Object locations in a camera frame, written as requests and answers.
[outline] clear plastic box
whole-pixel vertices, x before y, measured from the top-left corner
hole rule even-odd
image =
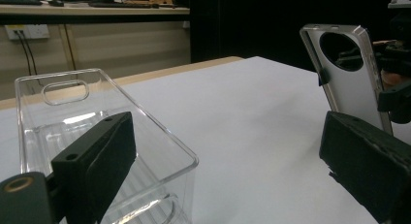
[[[16,102],[21,171],[46,176],[50,160],[93,125],[131,112],[138,155],[102,223],[192,223],[196,154],[102,70],[17,79]]]

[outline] power outlet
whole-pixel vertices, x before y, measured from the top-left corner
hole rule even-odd
[[[18,40],[19,37],[16,33],[19,32],[21,37],[25,39],[43,39],[49,38],[48,28],[46,24],[31,24],[31,25],[22,25],[22,24],[15,24],[15,25],[5,25],[7,35],[9,36],[10,40]]]
[[[184,21],[184,22],[182,22],[182,28],[184,28],[184,29],[189,29],[189,28],[190,28],[190,21]]]
[[[49,38],[48,28],[46,24],[26,25],[31,39]]]

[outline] phone holder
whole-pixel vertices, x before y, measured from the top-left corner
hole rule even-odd
[[[136,159],[130,112],[109,116],[51,160],[53,173],[0,183],[0,223],[100,223]]]
[[[406,124],[411,121],[411,81],[380,92],[379,112],[390,112],[392,122]]]

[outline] white table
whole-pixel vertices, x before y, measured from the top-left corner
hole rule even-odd
[[[319,156],[317,75],[261,57],[123,85],[200,158],[194,224],[371,224]],[[0,111],[0,179],[18,173],[16,111]]]

